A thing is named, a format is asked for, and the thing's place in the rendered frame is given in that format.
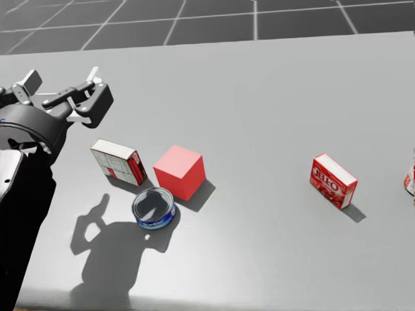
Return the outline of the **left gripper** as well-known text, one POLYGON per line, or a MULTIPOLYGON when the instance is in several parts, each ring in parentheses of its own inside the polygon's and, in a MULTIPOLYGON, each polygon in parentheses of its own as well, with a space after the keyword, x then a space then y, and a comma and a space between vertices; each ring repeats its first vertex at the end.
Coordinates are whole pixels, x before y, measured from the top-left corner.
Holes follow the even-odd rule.
POLYGON ((39 73, 33 69, 9 88, 0 87, 0 149, 10 147, 9 139, 38 142, 49 149, 49 161, 55 162, 71 123, 96 128, 111 107, 113 96, 98 66, 82 84, 46 94, 43 109, 31 101, 41 84, 39 73))

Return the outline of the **pink cube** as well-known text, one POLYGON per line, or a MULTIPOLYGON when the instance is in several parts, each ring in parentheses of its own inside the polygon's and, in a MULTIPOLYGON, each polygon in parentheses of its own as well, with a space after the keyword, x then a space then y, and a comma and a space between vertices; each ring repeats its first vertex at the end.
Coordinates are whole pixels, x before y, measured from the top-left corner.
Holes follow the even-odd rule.
POLYGON ((171 146, 153 165, 159 186, 173 196, 189 201, 206 179, 201 154, 171 146))

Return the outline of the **red and white carton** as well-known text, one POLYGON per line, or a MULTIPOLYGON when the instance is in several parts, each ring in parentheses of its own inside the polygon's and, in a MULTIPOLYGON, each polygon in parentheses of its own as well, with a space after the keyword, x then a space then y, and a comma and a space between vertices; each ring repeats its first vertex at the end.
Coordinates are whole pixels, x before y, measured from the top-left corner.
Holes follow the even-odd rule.
POLYGON ((140 186, 147 173, 136 150, 98 139, 90 150, 105 175, 140 186))

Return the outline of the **blue flat can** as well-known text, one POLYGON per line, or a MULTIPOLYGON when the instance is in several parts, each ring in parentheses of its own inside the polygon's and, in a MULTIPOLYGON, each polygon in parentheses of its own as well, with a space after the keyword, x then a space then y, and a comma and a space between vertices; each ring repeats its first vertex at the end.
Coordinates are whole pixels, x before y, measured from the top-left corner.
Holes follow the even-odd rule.
POLYGON ((162 187, 146 189, 135 197, 132 213, 139 227, 149 231, 162 229, 176 215, 173 195, 162 187))

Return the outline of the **red and white can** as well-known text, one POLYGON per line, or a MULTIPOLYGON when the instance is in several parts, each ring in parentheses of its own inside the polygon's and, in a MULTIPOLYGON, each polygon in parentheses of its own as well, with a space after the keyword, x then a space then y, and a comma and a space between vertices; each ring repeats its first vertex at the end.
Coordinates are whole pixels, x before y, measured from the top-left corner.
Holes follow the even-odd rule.
POLYGON ((415 177, 414 177, 414 171, 415 171, 415 156, 412 159, 412 163, 410 166, 410 169, 405 177, 404 180, 404 188, 405 190, 411 194, 412 196, 415 196, 415 177))

